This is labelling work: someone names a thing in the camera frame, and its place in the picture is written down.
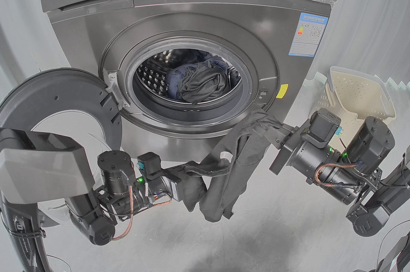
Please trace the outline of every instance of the blue label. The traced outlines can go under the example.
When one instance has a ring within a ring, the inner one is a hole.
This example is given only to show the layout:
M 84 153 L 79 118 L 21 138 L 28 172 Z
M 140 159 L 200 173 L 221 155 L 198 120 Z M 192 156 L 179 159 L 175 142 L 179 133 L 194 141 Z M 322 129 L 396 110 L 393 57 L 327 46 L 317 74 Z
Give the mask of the blue label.
M 329 18 L 301 13 L 290 56 L 314 57 Z

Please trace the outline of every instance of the qr code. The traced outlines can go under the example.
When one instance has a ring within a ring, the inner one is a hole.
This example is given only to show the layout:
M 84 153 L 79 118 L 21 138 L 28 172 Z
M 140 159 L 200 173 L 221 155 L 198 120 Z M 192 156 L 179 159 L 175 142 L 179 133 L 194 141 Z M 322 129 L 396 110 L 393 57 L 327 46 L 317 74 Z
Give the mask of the qr code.
M 323 27 L 312 25 L 309 36 L 313 36 L 314 38 L 319 38 L 320 35 L 322 34 L 322 30 L 323 30 Z

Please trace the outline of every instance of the gray cloth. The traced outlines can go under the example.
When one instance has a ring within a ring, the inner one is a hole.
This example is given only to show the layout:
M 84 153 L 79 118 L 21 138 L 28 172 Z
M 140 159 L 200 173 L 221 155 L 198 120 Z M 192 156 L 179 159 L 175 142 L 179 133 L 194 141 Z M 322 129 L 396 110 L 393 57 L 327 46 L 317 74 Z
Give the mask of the gray cloth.
M 187 67 L 184 78 L 178 82 L 178 98 L 192 104 L 219 98 L 229 91 L 226 71 L 210 59 Z
M 230 218 L 238 197 L 245 192 L 246 184 L 262 160 L 270 142 L 263 136 L 270 127 L 281 126 L 273 116 L 263 110 L 252 111 L 240 121 L 202 162 L 188 162 L 173 167 L 184 177 L 184 203 L 192 211 L 196 203 L 205 219 L 217 222 L 222 216 Z M 221 152 L 232 154 L 231 162 L 221 159 Z M 201 176 L 212 177 L 206 186 Z

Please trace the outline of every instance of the yellow warning sticker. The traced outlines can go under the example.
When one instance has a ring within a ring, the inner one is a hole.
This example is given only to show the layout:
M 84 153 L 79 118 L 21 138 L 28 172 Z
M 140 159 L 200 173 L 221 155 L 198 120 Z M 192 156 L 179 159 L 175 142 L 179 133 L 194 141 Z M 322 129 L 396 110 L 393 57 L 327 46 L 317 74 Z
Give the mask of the yellow warning sticker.
M 289 84 L 282 84 L 282 85 L 280 86 L 280 90 L 279 90 L 279 93 L 278 93 L 278 95 L 276 96 L 276 98 L 282 99 L 282 98 L 284 97 L 286 91 L 287 91 L 288 86 L 289 86 Z

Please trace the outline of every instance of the door hinge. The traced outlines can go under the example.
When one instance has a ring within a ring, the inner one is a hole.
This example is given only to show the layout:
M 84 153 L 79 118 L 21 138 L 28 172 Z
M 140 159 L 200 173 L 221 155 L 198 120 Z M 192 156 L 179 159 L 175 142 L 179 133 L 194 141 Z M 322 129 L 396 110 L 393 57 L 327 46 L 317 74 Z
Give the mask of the door hinge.
M 108 74 L 108 82 L 109 85 L 105 90 L 114 96 L 115 101 L 117 101 L 118 110 L 123 109 L 123 107 L 129 107 L 130 104 L 124 99 L 118 86 L 117 72 Z

